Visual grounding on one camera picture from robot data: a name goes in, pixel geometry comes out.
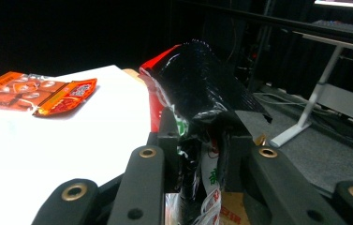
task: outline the white metal leg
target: white metal leg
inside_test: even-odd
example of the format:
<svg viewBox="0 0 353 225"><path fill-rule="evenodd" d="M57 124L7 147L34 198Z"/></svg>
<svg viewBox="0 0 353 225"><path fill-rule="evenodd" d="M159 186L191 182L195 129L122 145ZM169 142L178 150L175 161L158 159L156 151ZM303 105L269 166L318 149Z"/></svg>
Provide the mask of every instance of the white metal leg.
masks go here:
<svg viewBox="0 0 353 225"><path fill-rule="evenodd" d="M343 50L343 47L340 45L336 45L336 48L331 55L331 59L329 60L328 64L326 65L321 78L319 79L318 83L316 84L316 88L314 88L313 93L311 94L310 98L308 99L308 103L302 112L302 115L298 121L298 123L291 128L287 129L280 135L276 136L272 140L269 141L270 145L273 147L280 147L284 143L288 142L290 139L298 135L300 132L308 128L311 123L308 121L308 118L313 111L316 102L318 101L320 95L322 94L324 84L327 82L328 78L333 71L334 66L337 63L337 60Z"/></svg>

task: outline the white tabletop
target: white tabletop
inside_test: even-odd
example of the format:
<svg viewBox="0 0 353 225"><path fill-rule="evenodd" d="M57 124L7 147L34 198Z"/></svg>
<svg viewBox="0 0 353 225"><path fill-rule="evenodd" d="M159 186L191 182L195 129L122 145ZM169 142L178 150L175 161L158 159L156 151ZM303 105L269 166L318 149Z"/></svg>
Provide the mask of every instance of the white tabletop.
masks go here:
<svg viewBox="0 0 353 225"><path fill-rule="evenodd" d="M125 171L130 153L147 142L147 88L116 66L55 78L97 78L96 91L75 112L55 118L0 110L0 224L31 224L65 181L99 186Z"/></svg>

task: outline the white table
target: white table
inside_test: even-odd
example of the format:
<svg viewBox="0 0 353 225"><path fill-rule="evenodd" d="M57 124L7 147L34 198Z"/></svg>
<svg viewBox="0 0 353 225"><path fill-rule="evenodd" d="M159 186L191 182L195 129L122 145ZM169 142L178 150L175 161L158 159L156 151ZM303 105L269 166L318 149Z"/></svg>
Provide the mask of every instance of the white table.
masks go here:
<svg viewBox="0 0 353 225"><path fill-rule="evenodd" d="M65 181L99 186L125 171L130 153L150 132L147 88L116 66L55 78L97 78L75 112L56 118L0 110L0 224L31 224Z"/></svg>
<svg viewBox="0 0 353 225"><path fill-rule="evenodd" d="M302 36L304 38L334 45L335 48L331 55L331 59L326 65L313 93L308 99L308 103L305 106L298 123L270 140L270 145L274 147L282 146L311 125L309 117L317 103L328 106L337 112L344 113L353 118L353 93L327 83L343 49L348 48L353 50L353 44L307 34L302 34Z"/></svg>

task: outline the carpeted floor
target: carpeted floor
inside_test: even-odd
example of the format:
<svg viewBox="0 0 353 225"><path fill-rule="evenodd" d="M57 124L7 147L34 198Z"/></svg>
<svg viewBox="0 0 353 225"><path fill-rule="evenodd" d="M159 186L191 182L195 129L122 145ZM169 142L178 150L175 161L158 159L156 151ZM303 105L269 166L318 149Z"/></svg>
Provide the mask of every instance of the carpeted floor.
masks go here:
<svg viewBox="0 0 353 225"><path fill-rule="evenodd" d="M302 105L291 104L303 99L267 85L255 96L271 114L268 124L261 114L238 112L254 138L265 134L267 140L276 137L297 123ZM279 150L285 153L300 172L315 186L333 192L340 181L353 180L353 122L337 112L316 109L313 124Z"/></svg>

